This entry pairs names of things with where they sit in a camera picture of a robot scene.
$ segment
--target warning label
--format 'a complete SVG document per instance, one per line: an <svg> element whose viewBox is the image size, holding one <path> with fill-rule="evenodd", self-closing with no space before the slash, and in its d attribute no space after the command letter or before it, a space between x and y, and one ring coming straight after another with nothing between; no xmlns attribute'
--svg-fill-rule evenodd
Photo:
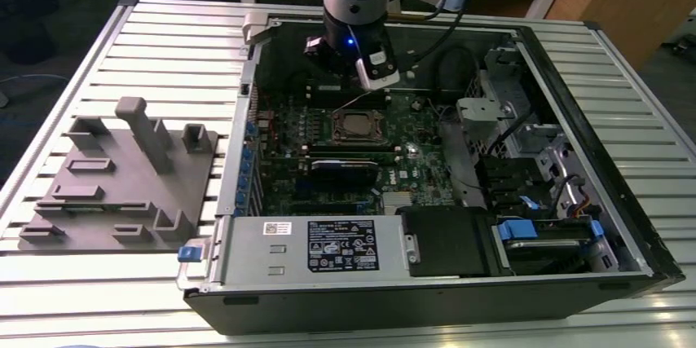
<svg viewBox="0 0 696 348"><path fill-rule="evenodd" d="M380 269L373 220L308 222L306 237L312 272Z"/></svg>

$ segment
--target white wire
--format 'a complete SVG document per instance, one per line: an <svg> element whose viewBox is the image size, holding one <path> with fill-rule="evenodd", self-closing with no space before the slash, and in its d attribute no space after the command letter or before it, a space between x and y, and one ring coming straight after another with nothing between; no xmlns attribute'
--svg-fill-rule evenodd
<svg viewBox="0 0 696 348"><path fill-rule="evenodd" d="M53 79L60 79L61 81L65 81L68 82L69 79L65 78L65 77L61 77L60 75L50 75L50 74L42 74L42 73L33 73L33 74L28 74L28 75L20 75L17 77L8 77L6 79L2 79L0 81L0 84L6 82L6 81L13 81L16 79L21 79L24 77L48 77L48 78L53 78Z"/></svg>
<svg viewBox="0 0 696 348"><path fill-rule="evenodd" d="M380 91L381 89L384 89L385 86L380 87L378 89L373 89L370 91L368 91L366 93L364 94L360 94L354 99L352 99L350 101L348 101L348 103L345 103L340 108L337 108L336 110L333 110L330 112L330 114L334 114L340 109L342 109L344 107L346 107L348 105L353 104L361 97L364 97L365 95L370 95L372 93L374 93L376 91Z"/></svg>

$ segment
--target floor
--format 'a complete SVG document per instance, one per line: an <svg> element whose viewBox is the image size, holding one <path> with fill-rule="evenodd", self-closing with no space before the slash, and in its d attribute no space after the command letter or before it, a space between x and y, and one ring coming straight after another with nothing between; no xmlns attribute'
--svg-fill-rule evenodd
<svg viewBox="0 0 696 348"><path fill-rule="evenodd" d="M89 50L118 0L58 0L61 8L42 18L57 45L57 55L33 66L12 64L0 55L0 81L24 74L70 77ZM321 0L261 0L262 2L318 5ZM421 9L421 4L406 6ZM640 75L672 112L681 127L696 138L696 64L676 58L668 49L657 50ZM0 85L9 105L0 108L0 186L60 96L64 83L49 78L28 78Z"/></svg>

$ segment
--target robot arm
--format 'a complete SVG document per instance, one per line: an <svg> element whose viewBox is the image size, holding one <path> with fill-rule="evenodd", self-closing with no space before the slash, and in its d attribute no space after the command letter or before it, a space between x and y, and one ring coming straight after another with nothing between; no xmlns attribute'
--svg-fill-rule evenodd
<svg viewBox="0 0 696 348"><path fill-rule="evenodd" d="M398 67L386 36L389 0L324 0L322 37L308 40L305 54L334 73L354 69L365 90L398 82Z"/></svg>
<svg viewBox="0 0 696 348"><path fill-rule="evenodd" d="M446 6L445 0L424 1ZM357 74L366 91L398 82L398 65L384 27L386 17L393 17L386 14L388 3L389 0L324 0L326 31L322 37L308 39L304 52L332 73Z"/></svg>

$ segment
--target metal bracket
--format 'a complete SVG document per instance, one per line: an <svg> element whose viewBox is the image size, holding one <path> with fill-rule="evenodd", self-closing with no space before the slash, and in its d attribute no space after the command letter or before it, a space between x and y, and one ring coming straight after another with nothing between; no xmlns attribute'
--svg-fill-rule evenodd
<svg viewBox="0 0 696 348"><path fill-rule="evenodd" d="M412 234L404 236L405 258L409 264L417 264L421 261L421 254L417 251L417 238Z"/></svg>
<svg viewBox="0 0 696 348"><path fill-rule="evenodd" d="M268 13L265 12L250 12L244 17L244 23L241 24L241 33L244 35L244 42L246 45L254 45L266 38L266 34L270 26L268 26Z"/></svg>

